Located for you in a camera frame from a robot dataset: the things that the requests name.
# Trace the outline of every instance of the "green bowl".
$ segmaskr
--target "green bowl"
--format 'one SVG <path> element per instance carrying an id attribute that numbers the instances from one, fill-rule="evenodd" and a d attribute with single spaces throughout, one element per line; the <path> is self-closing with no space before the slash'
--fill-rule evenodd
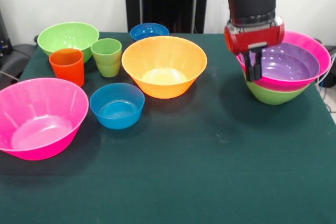
<path id="1" fill-rule="evenodd" d="M 99 31 L 90 24 L 67 22 L 45 29 L 37 38 L 39 47 L 50 56 L 63 48 L 76 48 L 83 52 L 84 62 L 92 56 L 91 45 L 99 38 Z"/>
<path id="2" fill-rule="evenodd" d="M 270 89 L 265 89 L 254 82 L 246 82 L 247 87 L 252 92 L 252 94 L 257 98 L 260 102 L 270 105 L 280 105 L 285 102 L 288 102 L 299 94 L 304 92 L 304 90 L 309 86 L 305 86 L 303 89 L 299 89 L 296 91 L 274 91 Z"/>

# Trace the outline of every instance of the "purple bowl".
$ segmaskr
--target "purple bowl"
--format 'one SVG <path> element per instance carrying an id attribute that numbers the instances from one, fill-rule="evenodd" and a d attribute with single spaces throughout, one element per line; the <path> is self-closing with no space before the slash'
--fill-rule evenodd
<path id="1" fill-rule="evenodd" d="M 310 52 L 290 43 L 281 43 L 263 49 L 262 75 L 276 80 L 305 80 L 318 76 L 320 64 Z M 251 64 L 255 63 L 255 53 L 250 53 Z"/>

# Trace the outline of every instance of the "orange cup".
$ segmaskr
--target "orange cup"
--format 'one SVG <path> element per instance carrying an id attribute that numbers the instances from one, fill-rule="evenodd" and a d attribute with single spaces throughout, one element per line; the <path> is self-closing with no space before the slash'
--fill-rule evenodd
<path id="1" fill-rule="evenodd" d="M 83 86 L 84 60 L 81 50 L 74 48 L 58 50 L 50 55 L 49 62 L 57 78 Z"/>

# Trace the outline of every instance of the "white wall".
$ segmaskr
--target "white wall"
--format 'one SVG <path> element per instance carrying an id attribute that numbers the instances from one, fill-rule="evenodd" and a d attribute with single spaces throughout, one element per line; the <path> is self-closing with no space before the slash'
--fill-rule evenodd
<path id="1" fill-rule="evenodd" d="M 50 25 L 81 21 L 100 31 L 127 31 L 125 0 L 0 0 L 12 44 L 34 43 Z"/>
<path id="2" fill-rule="evenodd" d="M 277 15 L 286 29 L 336 45 L 336 0 L 277 0 Z M 208 0 L 206 33 L 222 33 L 229 18 L 227 0 Z"/>
<path id="3" fill-rule="evenodd" d="M 12 43 L 32 43 L 44 28 L 70 20 L 88 22 L 100 31 L 126 31 L 125 0 L 0 0 Z M 277 0 L 277 14 L 287 29 L 336 44 L 336 0 Z M 208 0 L 205 32 L 222 33 L 227 0 Z"/>

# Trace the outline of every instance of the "green cup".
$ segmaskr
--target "green cup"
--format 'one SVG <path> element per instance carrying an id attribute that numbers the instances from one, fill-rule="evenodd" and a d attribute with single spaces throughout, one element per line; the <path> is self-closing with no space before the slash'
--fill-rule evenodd
<path id="1" fill-rule="evenodd" d="M 97 68 L 102 76 L 113 77 L 119 73 L 121 43 L 116 39 L 99 39 L 91 46 Z"/>

